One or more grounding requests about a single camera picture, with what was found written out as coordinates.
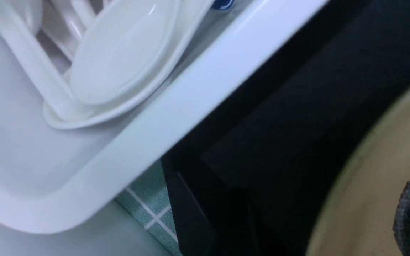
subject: plastic utensil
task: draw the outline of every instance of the plastic utensil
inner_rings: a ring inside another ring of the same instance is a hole
[[[101,11],[72,63],[70,89],[75,98],[102,105],[137,89],[165,54],[180,3],[118,0]]]
[[[78,48],[78,40],[67,29],[65,21],[50,1],[44,1],[42,31],[57,45],[62,53],[72,61]]]
[[[75,9],[70,0],[50,0],[56,10],[62,16],[70,34],[80,41],[86,31],[85,25],[80,20],[80,17],[75,12]]]
[[[24,19],[32,34],[37,34],[42,23],[42,1],[11,0],[13,8]]]
[[[75,121],[62,120],[48,104],[44,104],[44,119],[50,126],[57,129],[75,129],[103,123],[139,105],[168,78],[212,4],[213,0],[182,1],[172,42],[169,44],[163,59],[156,66],[156,70],[140,84],[140,90],[137,93],[125,95],[124,99],[118,102],[103,105],[93,116]]]
[[[70,0],[70,3],[85,27],[89,28],[96,19],[96,13],[94,12],[90,1]]]

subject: beige container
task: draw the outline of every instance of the beige container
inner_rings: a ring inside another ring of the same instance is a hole
[[[392,225],[410,180],[410,91],[348,161],[314,228],[306,256],[400,256]]]

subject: dish rack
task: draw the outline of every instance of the dish rack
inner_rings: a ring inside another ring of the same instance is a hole
[[[82,128],[118,117],[169,76],[213,4],[182,0],[0,0],[0,35],[44,98],[46,122]],[[62,70],[45,40],[71,62]]]

